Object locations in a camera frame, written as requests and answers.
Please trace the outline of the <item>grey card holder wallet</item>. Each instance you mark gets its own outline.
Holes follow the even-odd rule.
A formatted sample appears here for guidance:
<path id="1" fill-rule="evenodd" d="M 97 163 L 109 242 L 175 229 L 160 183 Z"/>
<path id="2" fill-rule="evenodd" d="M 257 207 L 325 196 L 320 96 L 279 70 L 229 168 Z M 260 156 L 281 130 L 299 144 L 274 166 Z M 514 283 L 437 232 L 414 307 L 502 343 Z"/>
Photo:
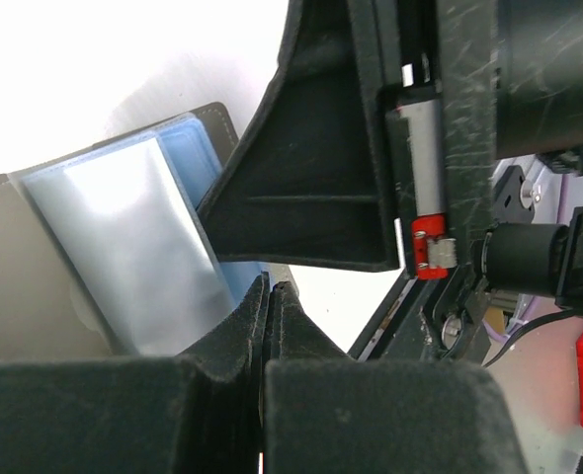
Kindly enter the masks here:
<path id="1" fill-rule="evenodd" d="M 196 209 L 238 137 L 212 103 L 0 175 L 0 359 L 172 356 L 281 266 L 225 263 Z"/>

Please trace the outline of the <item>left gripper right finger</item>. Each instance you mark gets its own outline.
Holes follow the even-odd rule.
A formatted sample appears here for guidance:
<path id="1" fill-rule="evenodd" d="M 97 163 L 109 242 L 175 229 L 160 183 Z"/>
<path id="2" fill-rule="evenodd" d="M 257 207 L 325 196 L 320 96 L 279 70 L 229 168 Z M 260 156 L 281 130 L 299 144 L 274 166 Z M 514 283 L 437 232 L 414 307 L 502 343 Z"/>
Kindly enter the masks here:
<path id="1" fill-rule="evenodd" d="M 524 473 L 504 395 L 469 362 L 347 357 L 273 288 L 264 367 L 268 473 Z"/>

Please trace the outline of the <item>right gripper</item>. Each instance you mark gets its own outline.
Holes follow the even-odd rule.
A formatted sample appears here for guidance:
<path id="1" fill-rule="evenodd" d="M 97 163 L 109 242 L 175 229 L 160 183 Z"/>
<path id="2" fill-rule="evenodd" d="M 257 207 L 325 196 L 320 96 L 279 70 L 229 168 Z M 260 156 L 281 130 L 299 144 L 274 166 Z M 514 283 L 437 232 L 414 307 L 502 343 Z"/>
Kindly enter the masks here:
<path id="1" fill-rule="evenodd" d="M 199 206 L 224 262 L 385 272 L 493 221 L 497 2 L 292 1 L 278 67 Z"/>

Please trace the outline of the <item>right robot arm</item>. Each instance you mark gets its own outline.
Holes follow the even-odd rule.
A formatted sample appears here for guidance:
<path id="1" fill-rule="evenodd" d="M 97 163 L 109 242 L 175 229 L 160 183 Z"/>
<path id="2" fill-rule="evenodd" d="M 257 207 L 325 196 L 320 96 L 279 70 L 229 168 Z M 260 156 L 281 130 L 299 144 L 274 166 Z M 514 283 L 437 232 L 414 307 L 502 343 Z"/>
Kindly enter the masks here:
<path id="1" fill-rule="evenodd" d="M 198 213 L 225 262 L 414 271 L 428 190 L 466 264 L 494 163 L 531 154 L 583 155 L 583 1 L 292 1 Z"/>

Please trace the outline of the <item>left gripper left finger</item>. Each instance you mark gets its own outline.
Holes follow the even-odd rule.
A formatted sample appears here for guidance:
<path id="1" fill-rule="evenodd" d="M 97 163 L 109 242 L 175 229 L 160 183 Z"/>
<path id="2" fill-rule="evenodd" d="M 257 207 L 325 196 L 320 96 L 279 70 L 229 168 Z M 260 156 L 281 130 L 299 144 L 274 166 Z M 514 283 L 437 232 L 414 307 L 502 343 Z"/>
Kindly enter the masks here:
<path id="1" fill-rule="evenodd" d="M 175 356 L 0 362 L 0 473 L 254 473 L 270 279 Z"/>

